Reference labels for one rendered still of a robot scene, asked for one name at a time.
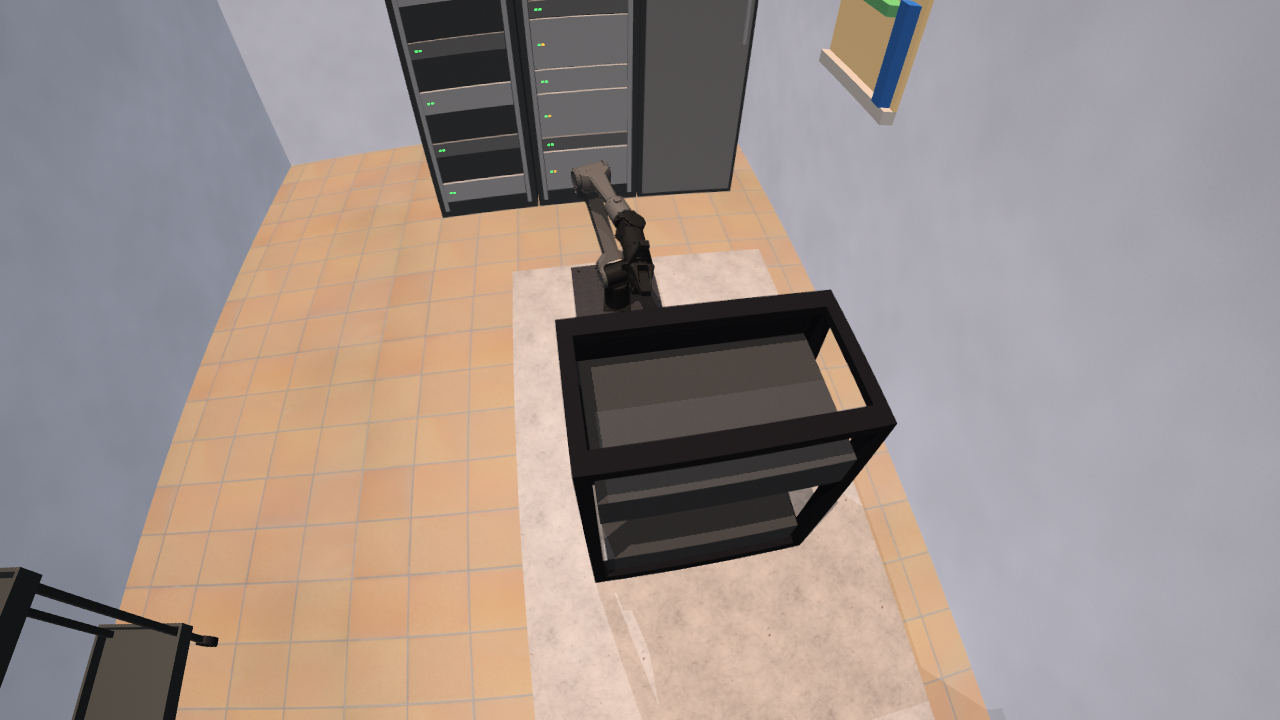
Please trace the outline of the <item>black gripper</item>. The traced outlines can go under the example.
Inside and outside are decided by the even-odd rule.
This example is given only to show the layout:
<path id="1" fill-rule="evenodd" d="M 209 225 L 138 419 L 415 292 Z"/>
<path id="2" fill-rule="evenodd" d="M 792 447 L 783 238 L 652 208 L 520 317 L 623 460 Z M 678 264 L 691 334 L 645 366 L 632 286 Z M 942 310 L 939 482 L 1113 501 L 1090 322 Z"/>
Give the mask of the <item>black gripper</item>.
<path id="1" fill-rule="evenodd" d="M 628 274 L 628 283 L 631 284 L 632 295 L 652 295 L 652 273 L 655 266 L 652 263 L 652 254 L 649 249 L 649 240 L 639 240 L 639 243 L 631 243 L 627 249 L 625 249 L 625 263 L 622 263 L 621 268 Z"/>

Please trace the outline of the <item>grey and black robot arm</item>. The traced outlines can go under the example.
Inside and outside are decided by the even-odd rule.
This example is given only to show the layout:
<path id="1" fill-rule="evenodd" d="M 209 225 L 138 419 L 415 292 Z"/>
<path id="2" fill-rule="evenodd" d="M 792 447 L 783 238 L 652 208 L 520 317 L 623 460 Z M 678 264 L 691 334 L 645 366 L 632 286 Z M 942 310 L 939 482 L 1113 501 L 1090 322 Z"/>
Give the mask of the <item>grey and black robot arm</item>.
<path id="1" fill-rule="evenodd" d="M 643 229 L 646 222 L 628 208 L 623 197 L 614 193 L 611 184 L 611 167 L 603 161 L 572 168 L 571 179 L 577 197 L 584 199 L 588 205 L 602 249 L 602 256 L 596 260 L 596 275 L 605 290 L 603 311 L 622 313 L 630 311 L 631 301 L 628 275 L 621 269 L 622 263 L 625 263 L 625 249 L 631 243 L 639 243 L 639 240 L 645 240 Z M 616 228 L 616 234 L 613 234 L 608 217 Z M 623 251 L 618 250 L 614 238 L 621 240 Z M 622 260 L 612 263 L 618 259 Z M 605 265 L 607 263 L 611 264 Z"/>

